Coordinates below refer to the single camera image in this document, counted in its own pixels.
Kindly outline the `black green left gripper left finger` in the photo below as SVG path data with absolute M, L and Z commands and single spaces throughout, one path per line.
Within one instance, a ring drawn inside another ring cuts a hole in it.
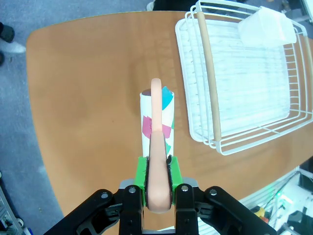
M 141 235 L 148 158 L 138 158 L 134 179 L 116 193 L 100 189 L 50 228 L 46 235 L 103 235 L 119 224 L 119 235 Z

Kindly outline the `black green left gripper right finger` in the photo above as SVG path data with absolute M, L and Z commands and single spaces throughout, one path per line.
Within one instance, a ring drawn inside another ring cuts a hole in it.
M 276 230 L 251 212 L 219 186 L 201 190 L 185 183 L 178 159 L 170 158 L 170 173 L 175 203 L 175 233 L 198 235 L 198 221 L 212 227 L 220 235 L 275 235 Z

